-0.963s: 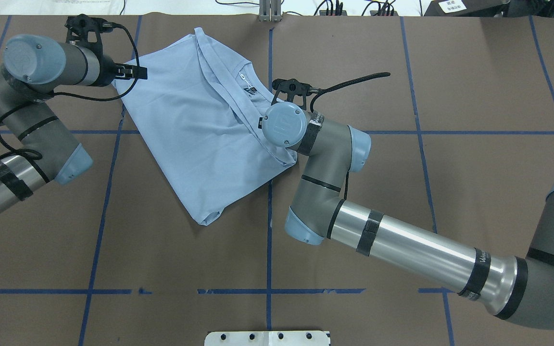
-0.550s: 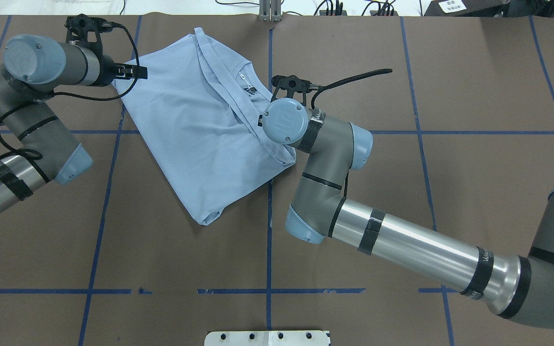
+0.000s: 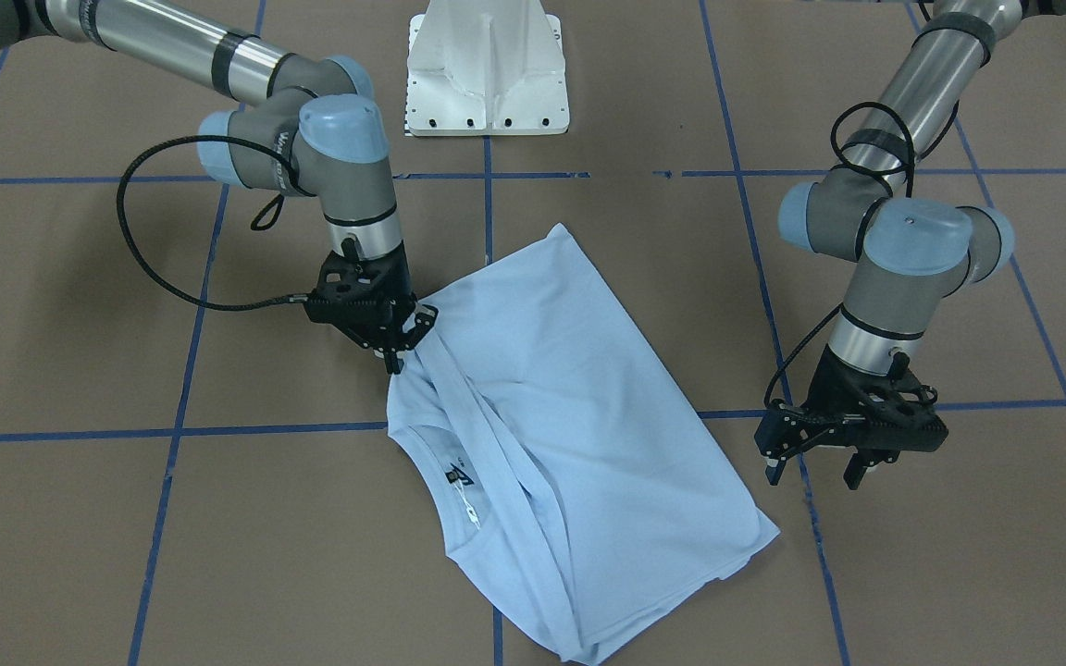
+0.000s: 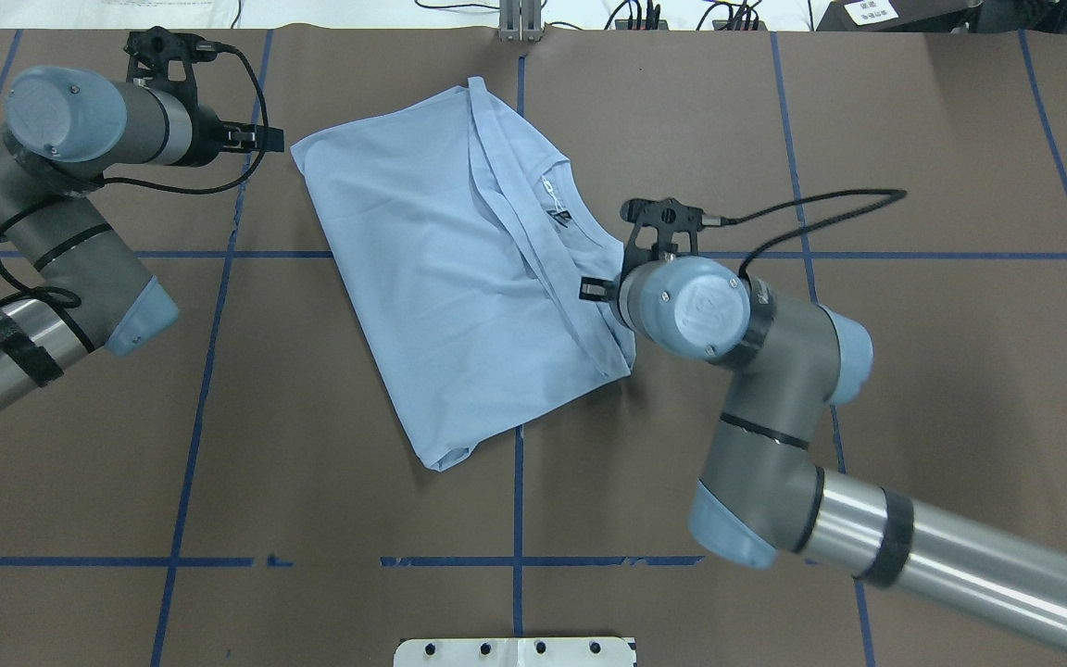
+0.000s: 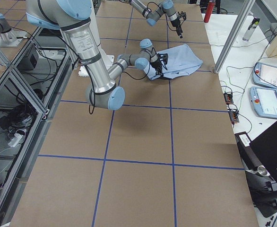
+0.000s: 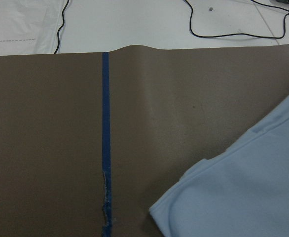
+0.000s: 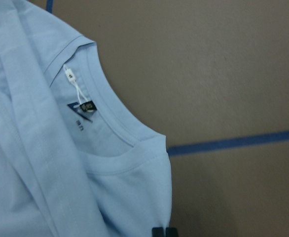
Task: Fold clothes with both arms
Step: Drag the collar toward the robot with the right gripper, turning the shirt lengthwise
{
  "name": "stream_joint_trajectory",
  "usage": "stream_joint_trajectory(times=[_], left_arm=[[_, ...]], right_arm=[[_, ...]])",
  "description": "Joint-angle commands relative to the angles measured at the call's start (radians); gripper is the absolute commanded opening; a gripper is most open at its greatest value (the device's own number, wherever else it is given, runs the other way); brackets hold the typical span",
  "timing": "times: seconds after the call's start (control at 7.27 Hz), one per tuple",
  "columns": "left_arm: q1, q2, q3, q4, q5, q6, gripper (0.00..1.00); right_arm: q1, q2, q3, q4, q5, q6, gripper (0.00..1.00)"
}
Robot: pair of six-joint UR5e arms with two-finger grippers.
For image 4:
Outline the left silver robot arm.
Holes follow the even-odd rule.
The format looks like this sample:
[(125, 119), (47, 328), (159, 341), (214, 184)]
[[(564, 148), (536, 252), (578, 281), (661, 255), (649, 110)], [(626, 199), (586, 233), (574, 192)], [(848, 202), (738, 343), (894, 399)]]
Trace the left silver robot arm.
[(181, 312), (90, 202), (106, 169), (204, 166), (221, 152), (262, 159), (284, 134), (216, 117), (153, 83), (43, 65), (11, 84), (0, 128), (0, 412), (78, 360), (160, 336)]

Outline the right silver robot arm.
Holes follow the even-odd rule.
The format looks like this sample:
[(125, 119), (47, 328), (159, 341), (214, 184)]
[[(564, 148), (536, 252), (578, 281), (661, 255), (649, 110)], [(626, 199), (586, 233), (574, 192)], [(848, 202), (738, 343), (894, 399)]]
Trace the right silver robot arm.
[(729, 374), (687, 515), (700, 546), (755, 569), (783, 553), (834, 567), (1067, 660), (1067, 553), (811, 452), (871, 375), (872, 339), (859, 322), (698, 255), (584, 279), (580, 296), (664, 353)]

